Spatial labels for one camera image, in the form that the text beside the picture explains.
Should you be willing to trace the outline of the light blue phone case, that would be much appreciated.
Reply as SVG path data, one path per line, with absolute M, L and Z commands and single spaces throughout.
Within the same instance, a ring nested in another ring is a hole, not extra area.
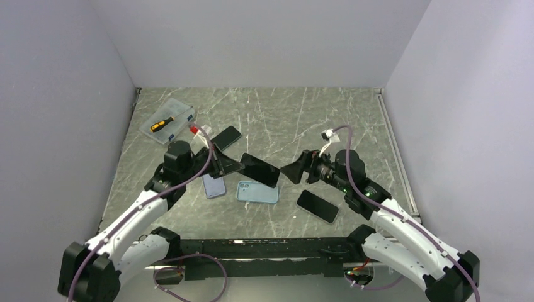
M 243 202 L 276 204 L 279 193 L 278 186 L 268 187 L 260 182 L 240 181 L 237 185 L 236 198 Z

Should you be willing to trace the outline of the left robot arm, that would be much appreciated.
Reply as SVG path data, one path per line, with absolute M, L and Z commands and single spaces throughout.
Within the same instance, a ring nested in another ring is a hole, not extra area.
M 59 294 L 68 301 L 114 301 L 121 287 L 145 267 L 160 260 L 175 263 L 181 255 L 178 234 L 159 227 L 143 242 L 137 239 L 176 204 L 189 182 L 205 174 L 219 178 L 243 169 L 244 164 L 214 145 L 194 154 L 187 142 L 171 143 L 133 204 L 86 243 L 74 242 L 65 249 Z

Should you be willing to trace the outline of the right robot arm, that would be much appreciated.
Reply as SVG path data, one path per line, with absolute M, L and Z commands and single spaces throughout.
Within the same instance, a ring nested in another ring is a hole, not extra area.
M 322 181 L 342 191 L 351 210 L 398 241 L 392 243 L 368 225 L 359 226 L 348 237 L 351 259 L 368 257 L 388 265 L 418 285 L 429 301 L 480 300 L 479 258 L 469 250 L 459 252 L 425 229 L 366 176 L 365 164 L 354 150 L 339 151 L 334 159 L 317 150 L 304 150 L 280 171 L 294 184 L 308 173 L 308 184 Z

